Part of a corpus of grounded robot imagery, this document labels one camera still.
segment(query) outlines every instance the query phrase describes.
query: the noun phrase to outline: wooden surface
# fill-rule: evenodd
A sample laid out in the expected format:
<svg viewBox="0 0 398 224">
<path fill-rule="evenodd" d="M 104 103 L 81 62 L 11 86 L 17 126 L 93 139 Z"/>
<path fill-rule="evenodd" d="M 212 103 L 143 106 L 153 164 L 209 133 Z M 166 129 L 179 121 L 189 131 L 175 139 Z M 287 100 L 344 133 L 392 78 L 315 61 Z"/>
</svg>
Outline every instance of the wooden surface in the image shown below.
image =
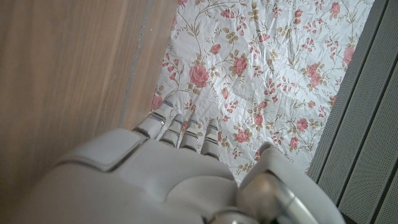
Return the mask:
<svg viewBox="0 0 398 224">
<path fill-rule="evenodd" d="M 1 207 L 68 150 L 149 112 L 176 5 L 0 2 Z"/>
</svg>

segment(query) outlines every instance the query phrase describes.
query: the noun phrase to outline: white floral cloth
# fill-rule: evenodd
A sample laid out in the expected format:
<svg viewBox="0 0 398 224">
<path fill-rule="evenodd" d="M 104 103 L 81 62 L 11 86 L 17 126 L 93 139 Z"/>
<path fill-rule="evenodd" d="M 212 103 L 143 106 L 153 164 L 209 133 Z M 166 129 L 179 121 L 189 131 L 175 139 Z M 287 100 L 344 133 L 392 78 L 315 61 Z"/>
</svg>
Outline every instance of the white floral cloth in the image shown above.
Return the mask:
<svg viewBox="0 0 398 224">
<path fill-rule="evenodd" d="M 306 172 L 372 0 L 179 0 L 151 108 L 211 118 L 239 182 L 264 141 Z"/>
</svg>

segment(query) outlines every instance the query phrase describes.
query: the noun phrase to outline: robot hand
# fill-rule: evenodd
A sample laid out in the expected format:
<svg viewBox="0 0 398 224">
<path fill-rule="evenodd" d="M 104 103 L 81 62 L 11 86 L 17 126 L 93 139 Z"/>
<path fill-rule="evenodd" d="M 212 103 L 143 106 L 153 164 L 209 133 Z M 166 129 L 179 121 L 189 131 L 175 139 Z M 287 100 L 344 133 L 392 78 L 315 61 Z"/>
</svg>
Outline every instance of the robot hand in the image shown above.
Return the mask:
<svg viewBox="0 0 398 224">
<path fill-rule="evenodd" d="M 200 154 L 198 116 L 160 137 L 174 97 L 133 131 L 115 129 L 67 154 L 35 186 L 14 223 L 344 223 L 333 202 L 271 144 L 238 188 L 218 161 L 211 120 Z"/>
</svg>

